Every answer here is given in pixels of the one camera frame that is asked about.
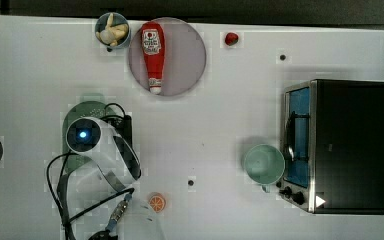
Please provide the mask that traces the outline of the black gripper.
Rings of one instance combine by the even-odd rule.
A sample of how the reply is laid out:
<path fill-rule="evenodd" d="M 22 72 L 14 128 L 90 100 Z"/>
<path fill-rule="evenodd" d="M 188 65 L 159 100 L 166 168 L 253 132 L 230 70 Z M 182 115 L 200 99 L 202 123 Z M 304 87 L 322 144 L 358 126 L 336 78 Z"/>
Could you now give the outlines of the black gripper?
<path fill-rule="evenodd" d="M 115 142 L 118 146 L 128 144 L 132 145 L 132 118 L 127 116 L 109 115 L 107 122 L 110 123 L 119 134 L 119 137 L 115 138 Z"/>

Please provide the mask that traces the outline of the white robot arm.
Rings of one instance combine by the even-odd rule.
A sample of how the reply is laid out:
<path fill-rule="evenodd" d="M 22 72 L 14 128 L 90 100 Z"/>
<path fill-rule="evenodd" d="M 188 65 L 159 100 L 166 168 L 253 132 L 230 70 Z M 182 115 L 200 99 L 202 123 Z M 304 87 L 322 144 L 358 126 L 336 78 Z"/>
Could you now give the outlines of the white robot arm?
<path fill-rule="evenodd" d="M 156 211 L 134 196 L 140 162 L 116 128 L 82 117 L 68 126 L 66 143 L 88 160 L 58 184 L 67 240 L 166 240 Z"/>

